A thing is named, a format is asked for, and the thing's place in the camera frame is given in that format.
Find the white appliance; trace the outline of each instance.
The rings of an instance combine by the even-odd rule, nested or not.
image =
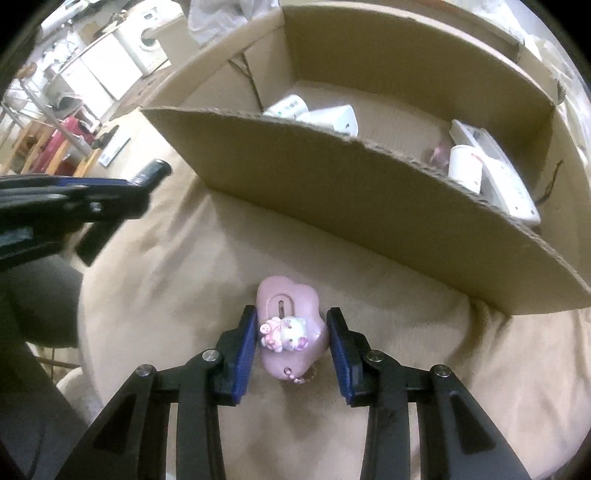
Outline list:
[[[140,69],[111,33],[92,43],[80,58],[115,100],[121,100],[142,78]]]
[[[168,60],[158,40],[150,38],[151,29],[179,12],[182,12],[180,5],[170,0],[146,0],[133,7],[127,20],[113,32],[143,76],[150,75]]]

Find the white cabinet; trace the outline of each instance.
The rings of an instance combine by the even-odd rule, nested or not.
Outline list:
[[[116,100],[121,100],[142,76],[137,65],[112,33],[89,46],[80,58]]]
[[[88,67],[80,60],[73,61],[61,73],[62,82],[56,82],[56,91],[70,90],[77,93],[84,100],[87,108],[97,116],[103,117],[115,103]]]

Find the white paper cup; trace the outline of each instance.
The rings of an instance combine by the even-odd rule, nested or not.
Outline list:
[[[474,193],[480,193],[482,152],[471,145],[456,145],[449,156],[449,178]]]

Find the pink object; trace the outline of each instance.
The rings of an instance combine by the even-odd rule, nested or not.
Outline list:
[[[263,367],[279,380],[300,378],[329,346],[316,290],[282,276],[268,277],[256,294]]]

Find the cardboard flap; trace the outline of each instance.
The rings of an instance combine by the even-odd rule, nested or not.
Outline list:
[[[539,236],[418,161],[280,119],[143,111],[213,189],[357,243],[506,313],[591,305],[589,286]]]
[[[286,6],[284,13],[299,80],[392,96],[445,121],[478,125],[509,155],[553,111],[513,62],[436,20],[348,2]]]

